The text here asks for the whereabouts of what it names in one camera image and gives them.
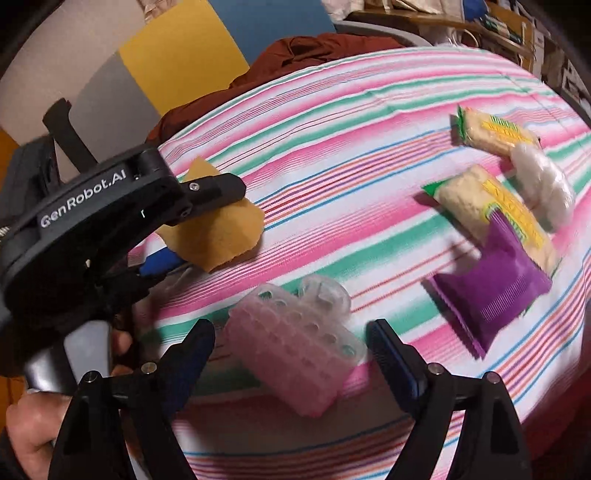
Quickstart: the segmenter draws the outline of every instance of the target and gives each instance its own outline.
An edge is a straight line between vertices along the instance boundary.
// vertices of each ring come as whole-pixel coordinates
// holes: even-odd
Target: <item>green wrapper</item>
[[[442,181],[434,181],[433,183],[428,183],[427,185],[423,185],[423,190],[427,192],[430,197],[435,198],[435,192],[439,189],[441,185],[446,184],[450,179],[445,179]]]
[[[461,106],[457,106],[457,130],[460,133],[462,142],[466,143],[466,120],[464,118],[464,109]]]

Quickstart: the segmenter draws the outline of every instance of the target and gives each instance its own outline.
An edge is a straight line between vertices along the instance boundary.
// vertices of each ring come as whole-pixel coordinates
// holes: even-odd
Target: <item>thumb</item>
[[[70,397],[55,393],[33,393],[8,407],[6,428],[14,453],[31,480],[47,480],[53,448]]]

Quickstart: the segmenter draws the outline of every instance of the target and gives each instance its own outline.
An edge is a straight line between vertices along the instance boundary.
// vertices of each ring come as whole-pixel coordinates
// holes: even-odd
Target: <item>yellow sponge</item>
[[[183,179],[219,175],[216,167],[197,158]],[[253,249],[261,237],[265,214],[246,198],[180,223],[163,225],[157,233],[169,249],[206,272]]]

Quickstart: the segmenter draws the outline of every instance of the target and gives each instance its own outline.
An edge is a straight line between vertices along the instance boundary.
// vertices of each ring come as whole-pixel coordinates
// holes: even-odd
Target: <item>white plastic bag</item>
[[[519,143],[511,152],[517,180],[527,200],[538,203],[554,230],[570,223],[575,195],[564,172],[543,151]]]

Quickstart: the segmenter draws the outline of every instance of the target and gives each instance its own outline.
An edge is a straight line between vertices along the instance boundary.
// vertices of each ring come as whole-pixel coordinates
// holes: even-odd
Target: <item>snack bar package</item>
[[[462,275],[437,273],[429,279],[481,358],[497,333],[552,286],[523,250],[507,218],[494,210],[490,221],[486,245],[474,268]]]
[[[510,157],[520,142],[542,148],[535,133],[497,116],[461,106],[457,116],[460,137],[471,147],[503,157]]]
[[[525,205],[480,165],[471,166],[457,177],[425,185],[423,189],[449,210],[480,244],[486,240],[492,212],[500,210],[530,258],[548,276],[554,272],[558,256],[550,237]]]

